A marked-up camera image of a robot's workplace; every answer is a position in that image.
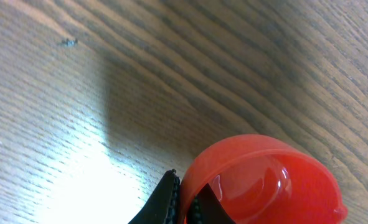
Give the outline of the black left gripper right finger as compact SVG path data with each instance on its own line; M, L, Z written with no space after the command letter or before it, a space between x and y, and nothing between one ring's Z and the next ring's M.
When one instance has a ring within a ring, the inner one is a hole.
M187 224L235 224L225 212L209 184L193 199L186 215Z

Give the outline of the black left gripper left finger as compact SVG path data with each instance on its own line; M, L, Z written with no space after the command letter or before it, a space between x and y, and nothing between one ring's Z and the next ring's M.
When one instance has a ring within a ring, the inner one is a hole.
M180 178L167 170L144 207L129 224L176 224L180 207Z

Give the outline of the red measuring scoop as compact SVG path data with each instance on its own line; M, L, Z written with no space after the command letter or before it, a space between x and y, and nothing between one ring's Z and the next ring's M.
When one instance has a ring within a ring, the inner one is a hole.
M327 167L265 135L223 139L193 160L181 182L179 223L188 223L204 187L235 223L342 223L348 214Z

